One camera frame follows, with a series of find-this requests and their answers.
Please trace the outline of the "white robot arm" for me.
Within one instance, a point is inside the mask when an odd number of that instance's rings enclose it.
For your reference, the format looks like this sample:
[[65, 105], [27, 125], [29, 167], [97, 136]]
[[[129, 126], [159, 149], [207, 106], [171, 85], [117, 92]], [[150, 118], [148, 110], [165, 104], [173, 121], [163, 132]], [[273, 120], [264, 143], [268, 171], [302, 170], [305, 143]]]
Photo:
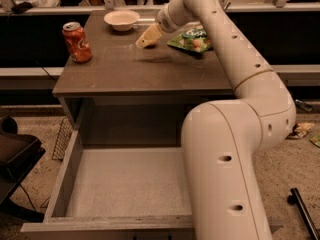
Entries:
[[270, 64], [224, 11], [223, 0], [172, 0], [157, 25], [171, 33], [199, 21], [234, 99], [193, 108], [181, 131], [197, 240], [272, 240], [252, 156], [291, 132], [296, 107]]

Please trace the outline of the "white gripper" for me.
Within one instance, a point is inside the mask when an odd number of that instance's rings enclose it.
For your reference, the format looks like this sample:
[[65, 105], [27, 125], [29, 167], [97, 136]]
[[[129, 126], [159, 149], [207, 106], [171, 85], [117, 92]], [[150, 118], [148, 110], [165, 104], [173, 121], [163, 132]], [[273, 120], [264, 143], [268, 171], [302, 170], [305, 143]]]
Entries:
[[166, 33], [173, 33], [180, 29], [169, 16], [167, 8], [163, 8], [159, 11], [156, 17], [157, 23], [151, 24], [136, 41], [137, 48], [146, 48], [155, 45], [157, 41], [162, 37], [162, 30]]

